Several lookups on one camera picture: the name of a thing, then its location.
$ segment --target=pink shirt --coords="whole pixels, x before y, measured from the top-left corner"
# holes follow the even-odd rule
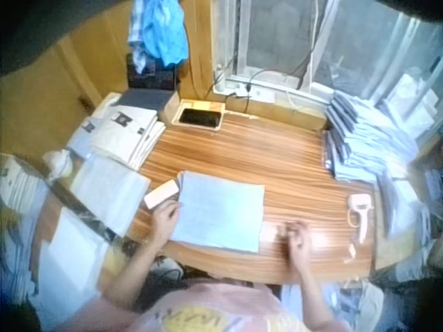
[[[61,331],[304,332],[270,291],[228,284],[197,284],[161,298],[144,314],[97,298],[80,309]],[[350,331],[335,322],[323,332]]]

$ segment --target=hanging towel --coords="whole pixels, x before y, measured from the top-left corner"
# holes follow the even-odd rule
[[[134,0],[128,44],[137,73],[152,61],[179,64],[189,56],[184,13],[177,0]]]

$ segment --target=wooden desk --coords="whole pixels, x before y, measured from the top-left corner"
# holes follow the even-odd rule
[[[348,264],[348,246],[356,229],[347,223],[347,198],[368,193],[362,183],[334,180],[322,166],[319,134],[286,124],[226,114],[218,132],[169,127],[140,169],[151,188],[175,178],[182,170],[265,185],[260,253],[169,243],[167,256],[221,277],[280,284],[289,281],[286,241],[278,227],[295,221],[311,225],[314,253],[311,267],[319,279],[344,281],[369,275],[374,241],[374,213],[368,235],[356,246]],[[141,241],[150,232],[150,214],[141,203],[128,236]]]

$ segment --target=white eraser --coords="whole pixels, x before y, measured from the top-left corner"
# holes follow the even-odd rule
[[[152,190],[148,195],[145,196],[145,203],[148,209],[156,207],[158,204],[168,199],[172,195],[179,192],[179,187],[174,180],[170,180],[156,189]]]

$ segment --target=black phone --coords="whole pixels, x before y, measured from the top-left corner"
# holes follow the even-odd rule
[[[220,124],[222,113],[212,111],[199,111],[198,109],[184,109],[179,122],[190,125],[198,125],[210,128],[217,128]]]

